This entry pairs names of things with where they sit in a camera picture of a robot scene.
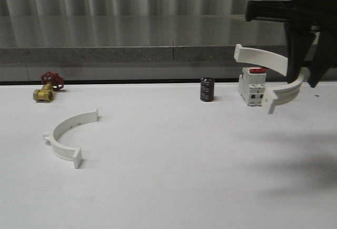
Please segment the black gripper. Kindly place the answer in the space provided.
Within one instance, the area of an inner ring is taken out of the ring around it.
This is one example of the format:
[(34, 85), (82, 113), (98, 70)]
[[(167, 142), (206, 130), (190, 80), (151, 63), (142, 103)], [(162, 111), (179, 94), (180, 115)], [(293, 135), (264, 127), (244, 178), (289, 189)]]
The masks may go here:
[(298, 78), (315, 40), (311, 27), (323, 32), (319, 35), (309, 66), (308, 84), (316, 87), (323, 75), (336, 64), (336, 0), (248, 1), (245, 19), (284, 22), (288, 83)]

